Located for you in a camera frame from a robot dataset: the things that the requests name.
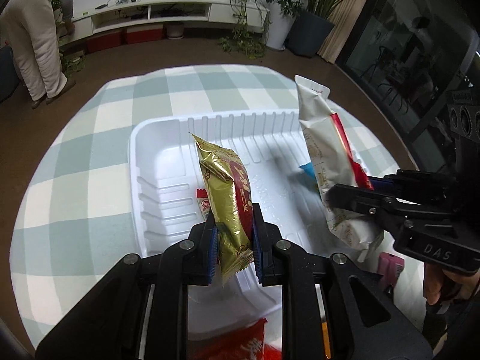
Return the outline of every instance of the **red storage box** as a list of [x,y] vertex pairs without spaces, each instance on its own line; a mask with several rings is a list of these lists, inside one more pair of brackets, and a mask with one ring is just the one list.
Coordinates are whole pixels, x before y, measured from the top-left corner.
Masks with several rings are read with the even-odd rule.
[[122,30],[112,30],[94,35],[87,39],[89,53],[117,47],[122,44]]
[[159,41],[163,38],[163,24],[145,24],[127,28],[125,40],[128,44]]

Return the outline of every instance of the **silver screw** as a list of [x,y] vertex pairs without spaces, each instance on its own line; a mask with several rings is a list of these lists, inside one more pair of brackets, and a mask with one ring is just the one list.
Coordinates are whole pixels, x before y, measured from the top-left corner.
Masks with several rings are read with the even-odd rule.
[[290,246],[292,246],[291,243],[289,243],[286,239],[281,239],[277,241],[277,248],[280,250],[286,251],[287,249],[290,249]]
[[189,251],[190,249],[193,249],[195,246],[195,242],[193,242],[191,239],[184,239],[182,242],[180,242],[180,249],[183,249],[184,251]]
[[347,261],[347,256],[343,253],[335,253],[332,257],[333,261],[335,261],[337,264],[343,265]]
[[132,266],[138,261],[138,254],[130,253],[123,257],[123,262],[128,266]]

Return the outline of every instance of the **hanging vine plant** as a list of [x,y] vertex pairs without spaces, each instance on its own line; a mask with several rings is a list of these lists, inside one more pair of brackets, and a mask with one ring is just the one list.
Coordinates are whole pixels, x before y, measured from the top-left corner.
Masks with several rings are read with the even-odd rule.
[[[230,52],[236,50],[245,54],[249,59],[256,59],[265,55],[265,25],[262,27],[262,34],[255,34],[248,30],[247,4],[251,0],[230,0],[230,6],[233,10],[237,23],[233,29],[232,38],[225,37],[220,39],[220,46],[223,51]],[[263,23],[263,11],[260,8],[262,2],[254,0],[255,6],[260,13],[260,20]]]

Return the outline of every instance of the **gold foil wrapper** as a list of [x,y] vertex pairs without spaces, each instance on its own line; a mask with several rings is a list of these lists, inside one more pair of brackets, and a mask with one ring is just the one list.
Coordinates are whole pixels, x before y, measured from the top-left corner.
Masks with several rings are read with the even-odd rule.
[[200,169],[219,232],[218,260],[222,279],[246,268],[253,260],[253,208],[247,171],[233,150],[193,136]]

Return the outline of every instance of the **pink object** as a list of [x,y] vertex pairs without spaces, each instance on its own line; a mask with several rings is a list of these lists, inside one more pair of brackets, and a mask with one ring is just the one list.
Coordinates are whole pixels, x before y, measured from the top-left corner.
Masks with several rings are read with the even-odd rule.
[[405,261],[401,257],[385,252],[380,253],[377,273],[383,275],[379,282],[382,291],[390,285],[395,287],[404,267]]

